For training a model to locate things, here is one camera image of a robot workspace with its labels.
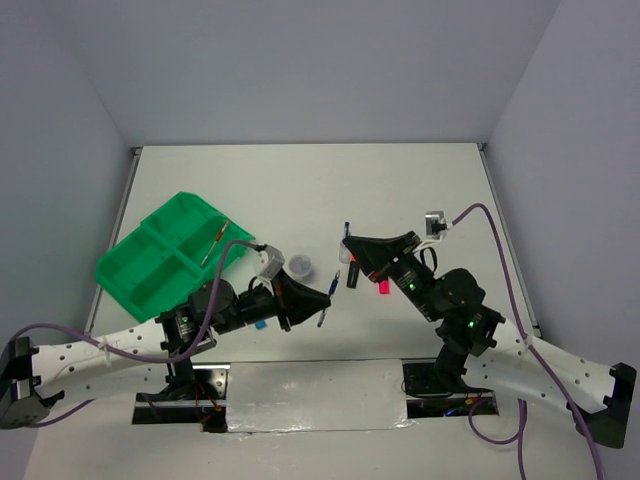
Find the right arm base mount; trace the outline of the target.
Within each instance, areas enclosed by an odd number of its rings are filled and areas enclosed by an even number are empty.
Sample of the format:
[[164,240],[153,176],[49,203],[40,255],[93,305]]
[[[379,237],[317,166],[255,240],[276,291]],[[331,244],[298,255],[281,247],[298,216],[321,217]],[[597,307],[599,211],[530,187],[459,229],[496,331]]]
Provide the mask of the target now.
[[466,354],[442,346],[435,357],[401,360],[400,388],[410,419],[499,414],[493,391],[470,387],[462,380],[466,359]]

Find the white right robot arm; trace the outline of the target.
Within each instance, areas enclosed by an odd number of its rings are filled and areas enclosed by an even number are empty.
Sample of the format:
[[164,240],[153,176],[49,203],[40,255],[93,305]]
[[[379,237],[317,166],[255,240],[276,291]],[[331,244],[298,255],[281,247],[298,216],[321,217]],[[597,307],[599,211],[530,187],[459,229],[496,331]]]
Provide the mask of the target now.
[[446,391],[503,392],[572,416],[579,433],[612,449],[625,443],[636,370],[595,363],[534,335],[484,305],[485,291],[466,269],[441,276],[418,259],[418,235],[350,236],[346,248],[372,282],[389,279],[442,340],[434,366]]

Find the blue gel pen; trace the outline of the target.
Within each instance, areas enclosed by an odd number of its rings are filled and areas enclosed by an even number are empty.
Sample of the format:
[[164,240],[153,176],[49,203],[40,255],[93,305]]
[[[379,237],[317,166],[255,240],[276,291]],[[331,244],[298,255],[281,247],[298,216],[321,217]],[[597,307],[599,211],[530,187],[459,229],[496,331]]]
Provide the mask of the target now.
[[[334,275],[334,277],[333,277],[333,279],[332,279],[332,281],[331,281],[331,284],[329,286],[328,293],[327,293],[329,299],[332,299],[333,295],[335,294],[335,291],[336,291],[336,289],[338,287],[338,284],[339,284],[340,274],[341,274],[341,271],[337,270],[335,275]],[[328,308],[325,307],[321,311],[319,319],[317,321],[317,327],[318,328],[322,327],[322,325],[324,323],[324,320],[325,320],[325,317],[326,317],[326,314],[327,314],[327,310],[328,310]]]

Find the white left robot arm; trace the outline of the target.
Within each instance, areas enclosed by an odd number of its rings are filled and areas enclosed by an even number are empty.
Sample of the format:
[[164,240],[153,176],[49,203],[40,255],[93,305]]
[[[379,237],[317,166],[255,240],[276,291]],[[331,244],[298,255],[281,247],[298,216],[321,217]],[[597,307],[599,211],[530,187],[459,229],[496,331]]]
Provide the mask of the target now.
[[49,426],[56,407],[75,413],[125,392],[149,402],[192,394],[217,400],[193,356],[214,348],[220,335],[270,318],[288,332],[330,304],[328,294],[279,272],[268,282],[251,281],[242,293],[225,280],[208,281],[158,317],[99,339],[76,333],[70,343],[36,346],[21,334],[1,355],[1,427]]

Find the red gel pen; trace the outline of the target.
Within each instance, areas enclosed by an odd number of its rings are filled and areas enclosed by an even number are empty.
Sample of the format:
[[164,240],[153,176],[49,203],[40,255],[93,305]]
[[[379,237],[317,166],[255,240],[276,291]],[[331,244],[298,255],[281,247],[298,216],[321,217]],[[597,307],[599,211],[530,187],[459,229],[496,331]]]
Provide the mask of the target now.
[[209,247],[209,249],[207,250],[206,254],[204,255],[204,257],[201,260],[201,263],[200,263],[200,267],[201,268],[204,268],[204,266],[206,265],[209,257],[213,253],[213,251],[216,248],[217,244],[220,242],[221,238],[224,236],[224,234],[225,234],[225,232],[228,229],[230,224],[231,224],[231,221],[229,219],[227,219],[221,225],[219,231],[217,232],[216,236],[214,237],[214,240],[213,240],[211,246]]

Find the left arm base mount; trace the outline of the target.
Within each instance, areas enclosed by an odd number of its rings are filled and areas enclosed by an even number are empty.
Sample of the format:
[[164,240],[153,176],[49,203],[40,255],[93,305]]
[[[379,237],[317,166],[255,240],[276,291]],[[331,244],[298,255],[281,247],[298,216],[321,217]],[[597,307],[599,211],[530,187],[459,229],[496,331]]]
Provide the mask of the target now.
[[131,423],[136,426],[197,426],[201,432],[228,432],[229,363],[196,362],[185,379],[170,377],[158,393],[138,393]]

